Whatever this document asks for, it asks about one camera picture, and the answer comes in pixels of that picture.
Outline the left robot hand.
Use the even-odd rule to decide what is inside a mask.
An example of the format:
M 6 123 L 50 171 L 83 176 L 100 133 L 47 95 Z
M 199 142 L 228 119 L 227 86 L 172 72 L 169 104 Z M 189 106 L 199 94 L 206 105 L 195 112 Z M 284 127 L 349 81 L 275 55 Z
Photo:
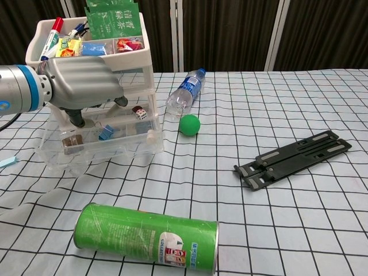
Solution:
M 108 101 L 122 107 L 128 104 L 117 77 L 100 56 L 52 57 L 39 64 L 37 73 L 50 81 L 49 103 L 65 111 L 77 128 L 85 125 L 85 108 Z

